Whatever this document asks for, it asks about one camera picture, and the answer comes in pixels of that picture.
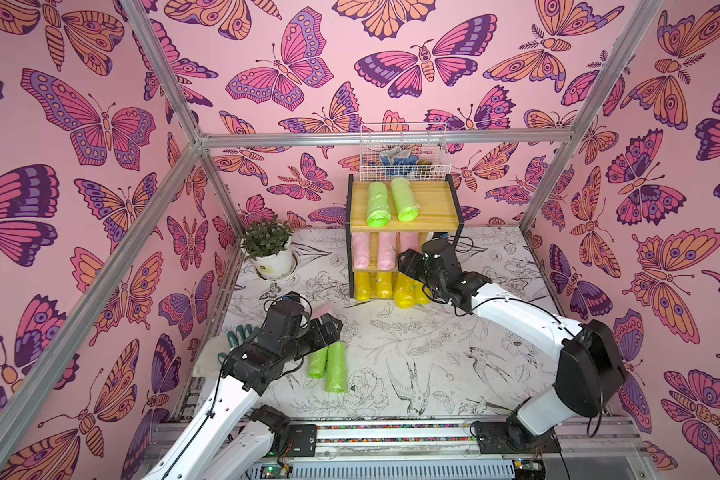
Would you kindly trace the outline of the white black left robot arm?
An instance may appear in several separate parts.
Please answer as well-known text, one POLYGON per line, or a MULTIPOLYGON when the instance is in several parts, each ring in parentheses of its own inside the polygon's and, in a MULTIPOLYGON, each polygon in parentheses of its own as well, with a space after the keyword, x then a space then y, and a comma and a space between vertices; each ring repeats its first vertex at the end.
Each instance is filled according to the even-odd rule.
POLYGON ((287 449, 290 419, 255 405, 290 362, 341 339, 343 323, 289 292, 272 302, 263 324, 223 361, 212 395, 147 479, 241 479, 260 459, 287 449))

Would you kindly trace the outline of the pink roll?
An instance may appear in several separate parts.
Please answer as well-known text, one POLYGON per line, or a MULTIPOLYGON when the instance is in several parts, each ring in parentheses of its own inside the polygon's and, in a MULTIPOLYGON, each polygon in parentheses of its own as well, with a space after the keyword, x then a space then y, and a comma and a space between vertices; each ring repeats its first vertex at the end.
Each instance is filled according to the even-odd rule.
POLYGON ((398 233, 399 252, 407 250, 420 251, 419 233, 414 231, 402 231, 398 233))
POLYGON ((378 234, 377 268, 380 271, 391 271, 397 259, 397 233, 382 231, 378 234))
POLYGON ((334 307, 331 303, 324 303, 324 304, 320 305, 319 307, 317 307, 313 311, 312 317, 320 318, 325 314, 330 314, 330 315, 334 314, 334 307))
POLYGON ((354 232, 351 238, 352 261, 355 269, 366 269, 370 266, 370 233, 354 232))

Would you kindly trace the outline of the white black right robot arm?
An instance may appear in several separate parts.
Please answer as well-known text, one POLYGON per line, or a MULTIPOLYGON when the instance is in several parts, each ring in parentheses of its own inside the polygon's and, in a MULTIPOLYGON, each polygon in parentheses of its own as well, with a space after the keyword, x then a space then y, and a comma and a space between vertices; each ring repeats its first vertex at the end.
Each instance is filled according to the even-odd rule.
POLYGON ((482 273, 464 270, 446 238, 425 242, 421 251, 408 249, 397 261, 398 272, 422 283, 434 302, 496 323, 555 362, 552 385, 507 417, 504 438, 509 448, 518 452, 533 448, 573 417, 601 421, 604 407, 627 379, 610 327, 598 320, 580 323, 553 314, 482 273))

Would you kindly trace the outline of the yellow roll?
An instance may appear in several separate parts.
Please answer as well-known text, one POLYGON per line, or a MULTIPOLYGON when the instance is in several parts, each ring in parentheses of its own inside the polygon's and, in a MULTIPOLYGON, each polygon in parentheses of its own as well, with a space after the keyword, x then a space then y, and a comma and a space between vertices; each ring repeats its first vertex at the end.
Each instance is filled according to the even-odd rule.
POLYGON ((424 290, 424 285, 421 282, 414 281, 414 299, 417 305, 427 305, 431 302, 428 294, 424 290))
POLYGON ((372 297, 371 276, 369 272, 356 272, 354 274, 355 281, 355 298, 358 302, 369 301, 372 297))
POLYGON ((415 289, 413 280, 398 273, 395 278, 393 299, 396 306, 400 309, 410 309, 416 305, 415 289))
POLYGON ((390 271, 380 271, 375 274, 375 296, 380 299, 393 297, 393 275, 390 271))

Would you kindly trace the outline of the green roll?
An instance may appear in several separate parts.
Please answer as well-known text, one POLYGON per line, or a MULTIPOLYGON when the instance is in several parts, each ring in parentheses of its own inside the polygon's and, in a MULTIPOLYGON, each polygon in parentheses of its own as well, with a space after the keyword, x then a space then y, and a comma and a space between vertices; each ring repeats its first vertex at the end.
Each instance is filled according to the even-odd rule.
POLYGON ((346 344, 336 342, 330 345, 327 351, 325 390, 329 393, 346 393, 347 381, 346 344))
POLYGON ((419 206, 411 182, 404 177, 396 177, 390 182, 392 197, 401 222, 412 222, 419 216, 419 206))
POLYGON ((391 220, 389 193, 383 182, 368 185, 366 223, 371 228, 382 228, 391 220))
POLYGON ((321 348, 309 355, 308 377, 321 379, 324 377, 327 368, 328 348, 321 348))

